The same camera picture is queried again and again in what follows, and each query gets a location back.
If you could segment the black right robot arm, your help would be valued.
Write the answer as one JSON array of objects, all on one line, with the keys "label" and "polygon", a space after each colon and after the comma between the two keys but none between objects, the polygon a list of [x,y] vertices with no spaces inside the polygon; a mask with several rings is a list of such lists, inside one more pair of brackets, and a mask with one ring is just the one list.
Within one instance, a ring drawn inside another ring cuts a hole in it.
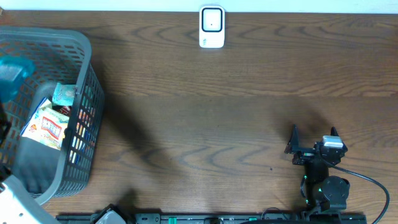
[{"label": "black right robot arm", "polygon": [[304,166],[302,195],[314,213],[339,212],[347,208],[349,181],[329,174],[329,168],[339,164],[347,151],[335,128],[313,147],[302,147],[297,127],[293,125],[285,153],[293,155],[294,165]]}]

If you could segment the blue mouthwash bottle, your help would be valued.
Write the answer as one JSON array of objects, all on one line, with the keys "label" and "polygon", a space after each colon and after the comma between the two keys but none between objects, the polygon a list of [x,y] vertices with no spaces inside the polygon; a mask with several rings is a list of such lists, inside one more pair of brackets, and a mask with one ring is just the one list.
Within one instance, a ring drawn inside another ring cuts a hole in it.
[{"label": "blue mouthwash bottle", "polygon": [[35,72],[32,60],[20,57],[1,57],[1,103],[13,100],[25,79]]}]

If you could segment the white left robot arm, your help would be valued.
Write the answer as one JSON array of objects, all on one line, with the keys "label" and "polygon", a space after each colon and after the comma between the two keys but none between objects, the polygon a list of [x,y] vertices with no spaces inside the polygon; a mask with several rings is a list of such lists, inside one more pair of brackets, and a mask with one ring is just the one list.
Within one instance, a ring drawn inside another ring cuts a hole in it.
[{"label": "white left robot arm", "polygon": [[3,163],[1,163],[1,223],[60,223],[30,196],[21,181]]}]

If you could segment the mint green wipes pack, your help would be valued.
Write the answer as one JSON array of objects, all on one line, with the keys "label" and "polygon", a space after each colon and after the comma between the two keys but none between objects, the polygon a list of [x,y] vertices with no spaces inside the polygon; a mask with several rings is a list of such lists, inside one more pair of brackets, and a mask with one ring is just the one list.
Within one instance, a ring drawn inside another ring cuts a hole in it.
[{"label": "mint green wipes pack", "polygon": [[52,103],[59,106],[72,106],[75,90],[75,85],[57,83],[52,96]]}]

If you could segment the yellow snack chips bag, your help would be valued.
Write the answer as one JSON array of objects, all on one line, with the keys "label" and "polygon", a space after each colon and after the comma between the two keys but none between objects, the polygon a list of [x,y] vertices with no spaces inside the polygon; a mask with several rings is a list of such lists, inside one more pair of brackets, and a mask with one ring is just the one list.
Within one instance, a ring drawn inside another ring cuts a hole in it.
[{"label": "yellow snack chips bag", "polygon": [[22,128],[21,137],[61,150],[69,117],[52,109],[52,103],[43,97]]}]

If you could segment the red orange chocolate bar wrapper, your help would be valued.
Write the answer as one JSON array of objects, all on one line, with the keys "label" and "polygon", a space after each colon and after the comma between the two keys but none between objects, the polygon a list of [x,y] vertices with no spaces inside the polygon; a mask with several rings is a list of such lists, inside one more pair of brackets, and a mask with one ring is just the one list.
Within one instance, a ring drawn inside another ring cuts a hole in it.
[{"label": "red orange chocolate bar wrapper", "polygon": [[72,112],[72,107],[71,106],[59,106],[59,105],[56,105],[56,106],[53,106],[52,109],[55,110],[58,113],[61,113],[61,114],[65,115],[65,116],[70,116],[71,112]]}]

